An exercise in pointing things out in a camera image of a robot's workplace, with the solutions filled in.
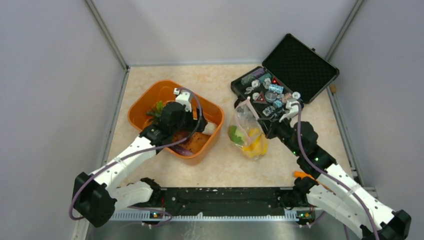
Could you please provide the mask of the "yellow bell pepper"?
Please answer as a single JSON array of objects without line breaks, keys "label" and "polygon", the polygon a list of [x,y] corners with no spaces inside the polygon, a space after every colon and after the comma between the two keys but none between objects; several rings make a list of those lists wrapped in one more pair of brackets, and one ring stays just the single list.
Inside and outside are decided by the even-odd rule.
[{"label": "yellow bell pepper", "polygon": [[249,146],[244,146],[242,152],[247,158],[257,159],[268,152],[268,146],[267,142],[252,143]]}]

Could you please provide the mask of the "orange pineapple toy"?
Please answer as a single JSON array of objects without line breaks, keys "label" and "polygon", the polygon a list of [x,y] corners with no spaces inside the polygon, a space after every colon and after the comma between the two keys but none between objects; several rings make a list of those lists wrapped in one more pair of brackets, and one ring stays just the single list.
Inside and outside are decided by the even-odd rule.
[{"label": "orange pineapple toy", "polygon": [[161,117],[162,111],[165,107],[165,104],[162,100],[159,100],[150,111],[146,113],[147,116],[152,117],[152,120],[157,120]]}]

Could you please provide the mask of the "clear zip top bag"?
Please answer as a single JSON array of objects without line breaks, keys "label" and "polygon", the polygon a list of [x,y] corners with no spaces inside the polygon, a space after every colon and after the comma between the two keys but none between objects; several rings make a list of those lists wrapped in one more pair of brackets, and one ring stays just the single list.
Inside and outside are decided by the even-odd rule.
[{"label": "clear zip top bag", "polygon": [[[232,142],[236,147],[238,147],[240,149],[242,154],[243,154],[242,148],[244,146],[249,146],[251,144],[256,144],[256,143],[260,143],[260,142],[262,142],[262,143],[267,142],[269,144],[261,125],[258,123],[259,118],[260,118],[260,116],[255,111],[253,104],[251,102],[251,97],[247,97],[247,99],[241,101],[235,107],[234,114],[233,114],[233,116],[232,116],[232,118],[229,122],[228,127],[231,126],[231,125],[235,125],[240,130],[242,130],[243,133],[245,134],[244,145],[236,145]],[[260,128],[262,130],[262,135],[257,137],[257,138],[250,138],[248,136],[248,133],[249,133],[249,130],[251,128]],[[248,158],[248,159],[251,159],[251,160],[257,160],[257,159],[261,158],[262,156],[260,156],[258,158],[248,158],[246,156],[245,157]]]}]

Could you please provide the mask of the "white radish with leaves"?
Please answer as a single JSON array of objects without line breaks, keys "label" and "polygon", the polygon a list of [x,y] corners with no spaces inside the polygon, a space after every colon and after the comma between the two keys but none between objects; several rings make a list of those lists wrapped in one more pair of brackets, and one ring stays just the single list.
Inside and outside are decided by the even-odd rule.
[{"label": "white radish with leaves", "polygon": [[227,130],[227,135],[231,142],[242,146],[245,144],[245,134],[236,125],[230,125]]}]

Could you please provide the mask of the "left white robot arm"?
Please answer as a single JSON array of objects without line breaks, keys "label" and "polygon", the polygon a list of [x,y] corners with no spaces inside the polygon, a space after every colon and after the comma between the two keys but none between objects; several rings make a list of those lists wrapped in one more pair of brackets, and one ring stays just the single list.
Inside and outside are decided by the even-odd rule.
[{"label": "left white robot arm", "polygon": [[119,184],[146,160],[162,149],[180,144],[175,134],[187,131],[190,136],[202,132],[207,121],[201,106],[193,114],[188,104],[171,101],[165,105],[158,122],[145,127],[135,140],[111,162],[88,174],[81,172],[74,180],[69,216],[76,210],[92,226],[103,226],[115,213],[135,204],[154,207],[160,193],[149,183],[139,180],[124,187]]}]

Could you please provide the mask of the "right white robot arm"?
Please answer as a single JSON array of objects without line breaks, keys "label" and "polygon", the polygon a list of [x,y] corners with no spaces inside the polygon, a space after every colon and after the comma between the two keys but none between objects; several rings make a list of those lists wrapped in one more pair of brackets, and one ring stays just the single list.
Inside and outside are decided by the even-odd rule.
[{"label": "right white robot arm", "polygon": [[277,137],[298,156],[307,174],[295,184],[293,200],[309,203],[340,221],[362,240],[405,240],[412,217],[395,211],[373,197],[350,177],[327,151],[318,145],[318,134],[308,121],[259,118],[268,138]]}]

